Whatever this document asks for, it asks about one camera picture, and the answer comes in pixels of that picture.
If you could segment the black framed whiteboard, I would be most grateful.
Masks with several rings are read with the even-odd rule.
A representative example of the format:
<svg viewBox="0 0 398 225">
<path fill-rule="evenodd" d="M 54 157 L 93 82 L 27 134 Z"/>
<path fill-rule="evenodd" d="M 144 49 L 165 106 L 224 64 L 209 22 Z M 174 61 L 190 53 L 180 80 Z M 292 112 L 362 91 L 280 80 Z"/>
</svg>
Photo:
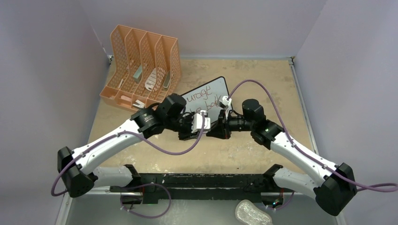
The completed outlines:
<svg viewBox="0 0 398 225">
<path fill-rule="evenodd" d="M 228 96 L 229 91 L 226 80 L 219 76 L 201 86 L 182 95 L 186 100 L 185 111 L 189 113 L 199 113 L 201 110 L 208 112 L 211 120 L 218 118 L 220 107 L 217 106 L 217 100 L 221 96 Z"/>
</svg>

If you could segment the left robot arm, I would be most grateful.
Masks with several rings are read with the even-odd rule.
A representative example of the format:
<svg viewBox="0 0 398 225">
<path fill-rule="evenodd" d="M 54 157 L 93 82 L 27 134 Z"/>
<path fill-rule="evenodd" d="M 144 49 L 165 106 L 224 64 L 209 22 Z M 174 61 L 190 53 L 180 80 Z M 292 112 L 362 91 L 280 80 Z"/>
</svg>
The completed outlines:
<svg viewBox="0 0 398 225">
<path fill-rule="evenodd" d="M 92 188 L 121 186 L 129 192 L 140 185 L 132 167 L 102 168 L 100 165 L 122 150 L 139 142 L 172 156 L 180 156 L 196 147 L 205 132 L 207 113 L 185 112 L 186 101 L 178 94 L 167 96 L 160 103 L 153 103 L 131 115 L 123 124 L 100 139 L 71 150 L 67 146 L 58 150 L 58 175 L 51 187 L 51 196 L 69 193 L 80 197 Z M 165 129 L 188 135 L 197 135 L 196 141 L 186 150 L 171 152 L 149 141 Z"/>
</svg>

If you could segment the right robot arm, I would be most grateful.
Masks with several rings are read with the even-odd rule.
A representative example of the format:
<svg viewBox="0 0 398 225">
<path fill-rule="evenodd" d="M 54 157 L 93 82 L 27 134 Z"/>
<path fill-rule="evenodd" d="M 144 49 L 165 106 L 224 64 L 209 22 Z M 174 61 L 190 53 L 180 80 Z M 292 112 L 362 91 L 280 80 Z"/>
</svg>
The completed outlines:
<svg viewBox="0 0 398 225">
<path fill-rule="evenodd" d="M 237 116 L 232 116 L 234 111 L 227 96 L 221 97 L 217 105 L 221 110 L 207 136 L 229 139 L 233 131 L 249 131 L 257 144 L 282 155 L 303 171 L 300 174 L 274 165 L 263 179 L 266 189 L 287 188 L 307 195 L 332 216 L 339 215 L 357 194 L 356 186 L 348 182 L 355 180 L 348 164 L 337 165 L 295 142 L 284 128 L 266 118 L 258 100 L 245 100 L 242 103 L 243 113 Z"/>
</svg>

